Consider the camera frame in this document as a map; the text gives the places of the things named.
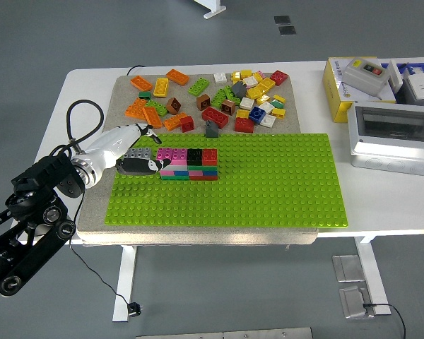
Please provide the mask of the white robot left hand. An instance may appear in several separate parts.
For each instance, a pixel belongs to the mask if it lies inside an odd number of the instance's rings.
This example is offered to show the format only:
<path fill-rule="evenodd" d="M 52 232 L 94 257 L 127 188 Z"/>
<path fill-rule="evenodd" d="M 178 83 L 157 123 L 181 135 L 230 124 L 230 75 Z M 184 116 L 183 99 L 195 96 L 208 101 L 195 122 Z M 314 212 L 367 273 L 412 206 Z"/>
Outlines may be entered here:
<path fill-rule="evenodd" d="M 76 155 L 72 160 L 86 163 L 99 179 L 104 170 L 114 167 L 116 161 L 130 149 L 140 137 L 151 138 L 155 143 L 162 141 L 148 124 L 130 124 L 118 126 L 104 132 L 84 151 L 84 154 Z"/>

